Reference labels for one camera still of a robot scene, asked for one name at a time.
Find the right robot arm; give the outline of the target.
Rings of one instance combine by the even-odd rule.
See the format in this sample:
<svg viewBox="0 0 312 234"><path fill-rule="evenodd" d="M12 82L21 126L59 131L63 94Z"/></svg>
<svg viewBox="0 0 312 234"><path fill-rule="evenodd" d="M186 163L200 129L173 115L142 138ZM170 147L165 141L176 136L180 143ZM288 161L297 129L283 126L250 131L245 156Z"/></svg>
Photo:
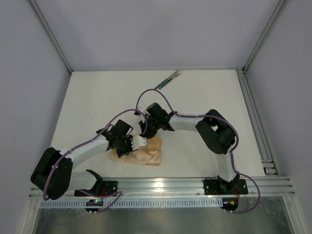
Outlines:
<svg viewBox="0 0 312 234"><path fill-rule="evenodd" d="M140 135L145 138L154 137L158 130L199 133L208 149L216 154L220 190L224 194L236 190L240 179L233 156L233 150L237 146L237 132L217 110L211 109L202 115L187 115L176 111L167 113L155 102L147 107L138 124L141 128Z"/></svg>

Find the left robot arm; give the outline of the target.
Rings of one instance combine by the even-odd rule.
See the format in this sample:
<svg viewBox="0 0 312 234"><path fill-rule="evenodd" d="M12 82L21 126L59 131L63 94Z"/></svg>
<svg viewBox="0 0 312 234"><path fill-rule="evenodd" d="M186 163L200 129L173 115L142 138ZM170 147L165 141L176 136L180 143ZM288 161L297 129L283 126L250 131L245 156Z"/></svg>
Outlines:
<svg viewBox="0 0 312 234"><path fill-rule="evenodd" d="M45 201L56 200L67 191L76 195L101 197L105 195L102 177L93 170L73 170L93 156L114 149L118 156L128 155L142 146L146 139L131 135L132 127L122 120L97 131L90 140L75 147L46 149L31 175L31 182L43 191Z"/></svg>

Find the peach satin napkin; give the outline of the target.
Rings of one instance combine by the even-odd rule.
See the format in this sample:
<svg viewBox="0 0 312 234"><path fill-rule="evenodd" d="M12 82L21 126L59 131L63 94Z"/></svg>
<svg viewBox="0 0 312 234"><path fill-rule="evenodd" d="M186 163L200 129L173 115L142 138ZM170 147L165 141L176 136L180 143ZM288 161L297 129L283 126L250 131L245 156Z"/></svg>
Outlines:
<svg viewBox="0 0 312 234"><path fill-rule="evenodd" d="M148 139L148 145L130 153L118 157L116 150L112 150L109 159L119 163L128 163L143 166L160 166L161 164L162 139L155 136Z"/></svg>

